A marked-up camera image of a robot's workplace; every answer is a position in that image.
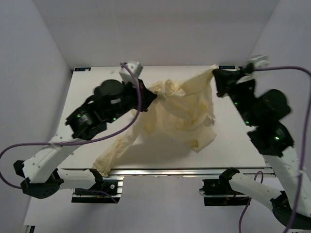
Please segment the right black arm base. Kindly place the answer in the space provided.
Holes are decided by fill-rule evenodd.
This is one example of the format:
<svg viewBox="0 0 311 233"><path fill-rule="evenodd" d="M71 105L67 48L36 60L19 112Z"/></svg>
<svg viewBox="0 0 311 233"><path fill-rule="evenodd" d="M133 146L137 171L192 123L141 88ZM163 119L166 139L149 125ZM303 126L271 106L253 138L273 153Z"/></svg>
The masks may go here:
<svg viewBox="0 0 311 233"><path fill-rule="evenodd" d="M203 195L204 206L245 206L249 201L245 194L221 187L218 179L204 179L202 184L199 193Z"/></svg>

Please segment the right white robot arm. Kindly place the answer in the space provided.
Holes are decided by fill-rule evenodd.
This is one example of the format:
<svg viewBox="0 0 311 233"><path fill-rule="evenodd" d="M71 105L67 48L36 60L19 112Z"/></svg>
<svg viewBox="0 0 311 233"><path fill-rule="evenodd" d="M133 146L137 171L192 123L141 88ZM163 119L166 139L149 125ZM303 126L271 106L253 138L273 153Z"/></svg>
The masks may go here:
<svg viewBox="0 0 311 233"><path fill-rule="evenodd" d="M255 69L213 70L218 97L229 96L247 126L251 143L272 167L282 190L258 183L236 168L219 176L224 193L240 192L267 207L287 229L311 228L311 183L304 172L304 157L297 156L294 140L281 120L291 109L286 96L271 89L256 97Z"/></svg>

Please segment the cream yellow jacket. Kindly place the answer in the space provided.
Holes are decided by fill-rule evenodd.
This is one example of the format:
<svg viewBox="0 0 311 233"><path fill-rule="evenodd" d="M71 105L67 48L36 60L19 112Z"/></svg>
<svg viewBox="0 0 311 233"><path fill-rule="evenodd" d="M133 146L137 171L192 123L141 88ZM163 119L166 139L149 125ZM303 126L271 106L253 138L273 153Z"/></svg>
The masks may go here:
<svg viewBox="0 0 311 233"><path fill-rule="evenodd" d="M141 133L147 137L162 133L194 152L200 152L213 142L216 133L212 129L215 115L211 81L216 68L212 65L182 83L166 79L149 86L157 98L147 112L139 114L132 126L116 136L111 146L95 160L93 169L108 176Z"/></svg>

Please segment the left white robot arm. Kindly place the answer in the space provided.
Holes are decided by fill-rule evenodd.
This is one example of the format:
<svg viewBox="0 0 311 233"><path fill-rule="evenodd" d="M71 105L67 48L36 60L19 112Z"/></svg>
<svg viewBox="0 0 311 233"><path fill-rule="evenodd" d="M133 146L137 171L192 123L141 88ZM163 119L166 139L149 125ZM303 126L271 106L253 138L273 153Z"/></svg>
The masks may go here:
<svg viewBox="0 0 311 233"><path fill-rule="evenodd" d="M20 184L23 193L44 199L62 189L102 192L104 181L98 170L59 165L79 147L96 142L95 136L105 131L107 124L132 109L146 112L156 98L142 80L138 80L138 86L106 80L95 87L93 95L66 118L61 132L30 159L14 163L16 174L24 178Z"/></svg>

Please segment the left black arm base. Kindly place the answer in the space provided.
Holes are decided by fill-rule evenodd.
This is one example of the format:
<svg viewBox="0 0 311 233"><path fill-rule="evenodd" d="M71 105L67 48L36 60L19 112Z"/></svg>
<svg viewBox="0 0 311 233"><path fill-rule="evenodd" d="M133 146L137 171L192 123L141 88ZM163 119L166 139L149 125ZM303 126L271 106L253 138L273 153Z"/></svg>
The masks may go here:
<svg viewBox="0 0 311 233"><path fill-rule="evenodd" d="M117 204L123 188L123 177L103 178L102 184L96 184L88 190L74 189L72 203Z"/></svg>

